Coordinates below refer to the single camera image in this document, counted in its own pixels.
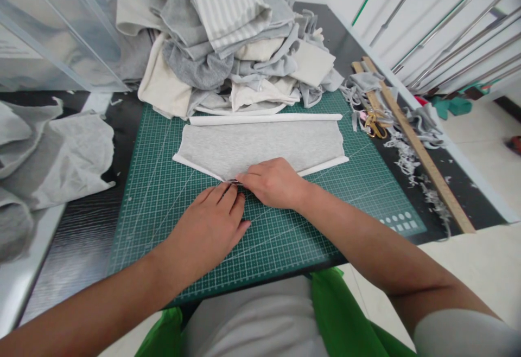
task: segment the table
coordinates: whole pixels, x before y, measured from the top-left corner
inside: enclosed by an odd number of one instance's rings
[[[359,61],[363,55],[367,55],[367,51],[349,34],[342,22],[327,6],[295,3],[295,11],[301,11],[303,8],[310,9],[319,16],[318,27],[324,29],[325,45],[337,57],[335,68],[343,76],[352,74],[351,62]],[[51,95],[63,98],[66,113],[80,111],[88,97],[88,93],[85,92],[75,95],[65,92],[35,92],[2,94],[0,99],[25,104],[28,102],[27,96],[31,96],[31,101],[38,98],[39,102],[35,104],[46,104],[45,98],[49,99]],[[109,106],[106,112],[107,123],[115,130],[115,155],[112,167],[104,174],[104,178],[114,180],[117,184],[110,190],[70,202],[67,205],[23,315],[21,315],[20,324],[28,322],[106,275],[143,107],[143,104],[137,99],[136,92],[116,93],[113,96],[113,100],[120,98],[123,102]],[[406,105],[401,98],[399,104]],[[421,190],[418,187],[409,188],[407,178],[395,165],[398,158],[396,150],[383,147],[384,142],[378,139],[373,141],[428,229],[425,233],[410,237],[410,240],[414,244],[422,244],[443,239],[445,237],[444,228],[440,225],[437,216],[423,201]],[[442,175],[452,177],[450,187],[476,229],[505,223],[505,219],[479,189],[469,191],[472,180],[454,161],[454,157],[449,151],[430,150],[429,153]],[[459,233],[454,225],[451,229],[453,234]],[[313,271],[313,269],[304,269],[302,272],[308,271]],[[295,273],[287,273],[283,278],[295,275]]]

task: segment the white wall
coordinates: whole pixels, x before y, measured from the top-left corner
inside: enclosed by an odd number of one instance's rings
[[[339,12],[347,20],[353,20],[355,14],[360,8],[363,0],[298,0],[304,2],[324,3],[328,4],[335,12]],[[400,0],[369,0],[364,11],[355,24],[357,32],[369,43],[380,26],[387,20],[395,6]],[[407,85],[418,73],[423,70],[434,57],[447,45],[449,45],[456,35],[465,29],[493,0],[473,0],[466,6],[435,38],[430,41],[420,53],[410,59],[405,67],[398,73],[398,77]],[[458,3],[459,0],[407,0],[393,19],[387,31],[382,35],[377,44],[374,46],[380,57],[384,62],[393,67],[421,38],[427,34],[436,25],[443,16],[448,13],[451,8]],[[521,0],[502,0],[497,7],[506,14],[521,6]],[[474,36],[479,31],[483,30],[495,18],[492,15],[487,15],[464,39],[464,43],[469,38]],[[503,26],[491,32],[488,36],[501,30]],[[461,60],[456,66],[447,71],[432,86],[438,84],[441,80],[446,79],[459,69],[468,65],[472,61],[481,57],[483,54],[489,52],[494,47],[500,45],[513,35],[521,33],[521,20],[514,23],[504,32],[492,39],[489,43],[478,49],[466,59]],[[422,86],[428,84],[428,81],[436,77],[441,71],[446,69],[451,64],[461,59],[468,51],[463,52],[460,56],[450,62],[447,66],[438,70],[435,74],[427,78],[427,82],[423,82]],[[508,58],[521,52],[521,40],[515,42],[513,45],[486,62],[480,64],[475,69],[467,72],[466,75],[454,80],[453,82],[444,86],[442,91],[451,92],[454,89],[464,86],[468,82],[487,70],[499,65]],[[521,79],[521,74],[513,75]],[[501,83],[494,86],[493,90],[498,90],[502,87]]]

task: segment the ruler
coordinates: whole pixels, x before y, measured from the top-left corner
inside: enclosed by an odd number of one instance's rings
[[[371,71],[378,72],[370,58],[365,56],[363,57],[363,60]],[[359,62],[352,63],[352,66],[356,73],[364,71]],[[416,136],[416,132],[404,116],[402,109],[400,109],[400,107],[398,106],[398,103],[394,100],[391,91],[389,90],[385,82],[381,81],[380,85],[382,86],[382,95],[385,99],[385,102],[387,103],[392,113],[395,115],[398,123],[402,127],[403,134],[407,137],[410,145],[416,151],[418,159],[425,167],[427,175],[429,176],[431,182],[434,184],[434,187],[436,188],[441,200],[445,203],[450,213],[454,217],[454,220],[456,221],[458,228],[463,233],[475,233],[476,230],[474,229],[474,226],[472,225],[467,215],[461,208],[460,204],[458,203],[458,200],[448,187],[447,183],[445,182],[445,179],[440,174],[440,171],[434,164],[434,161],[428,154],[422,142],[420,141],[418,136]]]

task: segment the plastic bin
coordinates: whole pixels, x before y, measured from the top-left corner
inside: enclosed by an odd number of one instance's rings
[[[116,0],[0,0],[0,91],[127,91]]]

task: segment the green cutting mat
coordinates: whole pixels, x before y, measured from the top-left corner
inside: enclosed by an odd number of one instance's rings
[[[350,161],[308,175],[337,197],[387,224],[401,235],[426,231],[423,222],[380,157],[368,135],[353,132],[351,110],[340,92],[327,93],[312,109],[287,107],[284,113],[341,113],[338,126]],[[140,259],[164,240],[195,197],[218,181],[172,156],[185,122],[143,109],[126,183],[109,273]],[[212,272],[184,290],[174,304],[201,299],[304,267],[337,259],[339,251],[293,211],[268,208],[251,193],[244,219],[252,225],[240,243]]]

